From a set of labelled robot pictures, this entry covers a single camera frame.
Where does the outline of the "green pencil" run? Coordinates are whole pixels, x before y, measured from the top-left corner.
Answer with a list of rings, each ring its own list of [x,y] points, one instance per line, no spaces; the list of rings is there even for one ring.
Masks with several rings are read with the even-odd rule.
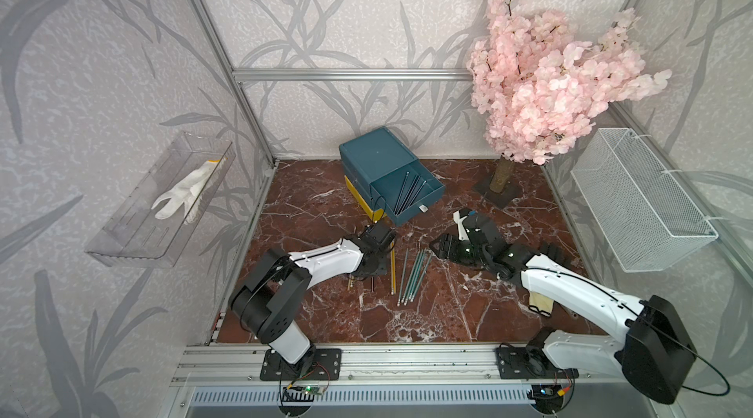
[[[398,290],[398,301],[397,306],[400,306],[403,302],[404,298],[404,291],[406,286],[406,273],[407,273],[407,267],[408,267],[408,261],[409,261],[409,255],[410,255],[410,249],[406,249],[403,264],[402,264],[402,272],[400,277],[400,285]]]
[[[404,296],[404,304],[413,302],[413,299],[415,298],[416,292],[419,288],[421,278],[424,276],[425,267],[430,260],[431,251],[429,249],[423,249],[422,252],[418,255],[416,263],[413,267],[408,288]]]

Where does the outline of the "teal pull-out drawer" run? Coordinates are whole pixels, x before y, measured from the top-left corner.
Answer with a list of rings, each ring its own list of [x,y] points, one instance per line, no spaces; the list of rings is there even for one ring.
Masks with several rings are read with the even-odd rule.
[[[402,208],[400,208],[398,214],[394,214],[393,205],[406,171],[410,172],[410,178],[404,194]],[[413,206],[408,207],[412,196],[423,180],[426,180],[427,184],[419,200]],[[418,215],[428,212],[433,204],[440,201],[444,191],[445,186],[419,160],[415,160],[370,184],[370,195],[373,197],[373,201],[397,227],[406,224]]]

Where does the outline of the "dark grey pencil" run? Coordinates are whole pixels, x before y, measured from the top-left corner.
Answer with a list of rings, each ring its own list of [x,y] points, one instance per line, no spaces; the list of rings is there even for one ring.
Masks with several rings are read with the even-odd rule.
[[[421,182],[421,185],[417,188],[417,191],[415,192],[414,196],[412,196],[408,207],[413,206],[419,200],[421,193],[423,192],[426,184],[427,184],[426,180],[423,180],[423,182]]]
[[[395,200],[394,205],[393,205],[393,213],[394,214],[398,214],[398,211],[400,210],[400,208],[402,208],[402,204],[403,204],[403,200],[404,200],[404,194],[405,194],[405,191],[406,191],[406,188],[407,188],[407,185],[408,185],[409,178],[410,178],[410,172],[406,171],[405,174],[404,174],[404,176],[403,176],[403,180],[401,182],[401,186],[400,186],[399,192],[397,194],[396,200]]]

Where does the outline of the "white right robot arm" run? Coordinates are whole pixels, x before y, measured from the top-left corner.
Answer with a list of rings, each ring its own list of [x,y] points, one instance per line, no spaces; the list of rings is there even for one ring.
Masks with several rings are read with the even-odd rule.
[[[653,402],[676,401],[697,355],[668,300],[642,300],[578,275],[564,266],[564,255],[555,245],[534,249],[509,243],[480,212],[464,208],[454,219],[457,233],[443,234],[429,245],[436,257],[480,268],[553,300],[602,331],[590,336],[543,330],[529,343],[535,362],[624,377]]]

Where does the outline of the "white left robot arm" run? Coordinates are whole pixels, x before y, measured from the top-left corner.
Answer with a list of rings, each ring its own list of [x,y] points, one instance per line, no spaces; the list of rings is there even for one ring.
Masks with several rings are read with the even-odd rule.
[[[227,310],[289,366],[307,369],[316,347],[295,321],[307,292],[341,275],[364,280],[386,274],[396,238],[396,231],[380,220],[359,235],[311,251],[273,247],[235,289]]]

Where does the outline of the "yellow drawer cabinet base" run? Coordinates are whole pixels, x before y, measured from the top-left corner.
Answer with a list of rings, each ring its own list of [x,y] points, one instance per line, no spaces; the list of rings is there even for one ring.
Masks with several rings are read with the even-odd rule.
[[[350,194],[352,194],[358,206],[360,206],[360,208],[365,212],[368,218],[372,222],[379,222],[384,217],[384,211],[382,209],[377,209],[377,210],[372,209],[369,206],[368,202],[366,202],[366,200],[364,200],[364,198],[360,195],[358,190],[355,188],[355,186],[352,184],[352,182],[349,180],[347,176],[344,177],[344,181]]]

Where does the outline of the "teal drawer cabinet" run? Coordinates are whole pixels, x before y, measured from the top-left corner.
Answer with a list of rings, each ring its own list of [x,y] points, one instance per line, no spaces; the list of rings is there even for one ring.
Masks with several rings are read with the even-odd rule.
[[[367,186],[417,160],[416,155],[384,127],[344,143],[338,149],[348,178]]]

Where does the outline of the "pink artificial blossom tree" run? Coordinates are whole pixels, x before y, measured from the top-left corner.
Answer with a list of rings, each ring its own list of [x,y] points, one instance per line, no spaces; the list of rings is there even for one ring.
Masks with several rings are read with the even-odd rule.
[[[610,104],[656,96],[673,76],[646,72],[629,38],[638,20],[631,8],[592,43],[576,40],[564,12],[526,14],[522,1],[487,1],[487,35],[466,62],[472,106],[486,118],[484,137],[500,157],[486,186],[499,205],[510,198],[516,164],[543,165],[568,153]]]

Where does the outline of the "white work glove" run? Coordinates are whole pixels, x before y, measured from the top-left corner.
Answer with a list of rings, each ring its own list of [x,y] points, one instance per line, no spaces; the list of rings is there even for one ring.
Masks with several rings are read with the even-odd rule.
[[[202,193],[215,170],[221,165],[219,160],[207,160],[197,169],[191,171],[170,190],[156,198],[152,209],[162,202],[164,205],[155,214],[157,220],[172,217],[181,208],[184,210],[184,225],[193,224],[199,218],[198,212]]]

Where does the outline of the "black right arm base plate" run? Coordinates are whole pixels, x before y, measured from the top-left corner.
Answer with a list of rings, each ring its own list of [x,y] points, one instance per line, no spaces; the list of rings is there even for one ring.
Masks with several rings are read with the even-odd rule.
[[[577,369],[559,369],[544,355],[540,347],[513,347],[502,343],[495,350],[501,379],[546,381],[578,379]]]

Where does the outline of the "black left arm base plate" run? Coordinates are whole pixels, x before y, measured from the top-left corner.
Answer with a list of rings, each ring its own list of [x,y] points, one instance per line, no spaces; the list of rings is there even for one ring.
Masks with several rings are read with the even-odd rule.
[[[316,349],[308,351],[300,361],[288,363],[274,349],[264,356],[260,372],[263,382],[294,380],[337,381],[342,365],[342,349]]]

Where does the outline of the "aluminium front rail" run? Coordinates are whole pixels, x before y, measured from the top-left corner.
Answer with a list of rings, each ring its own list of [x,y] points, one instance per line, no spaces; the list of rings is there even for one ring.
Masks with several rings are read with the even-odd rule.
[[[503,384],[497,343],[326,343],[342,351],[333,386]],[[260,343],[187,347],[172,387],[261,387],[264,357]]]

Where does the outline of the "clear plastic wall tray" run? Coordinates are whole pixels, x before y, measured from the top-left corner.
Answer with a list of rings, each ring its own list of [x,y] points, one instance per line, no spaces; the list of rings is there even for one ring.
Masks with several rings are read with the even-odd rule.
[[[230,140],[178,133],[84,252],[107,267],[175,266],[235,157]]]

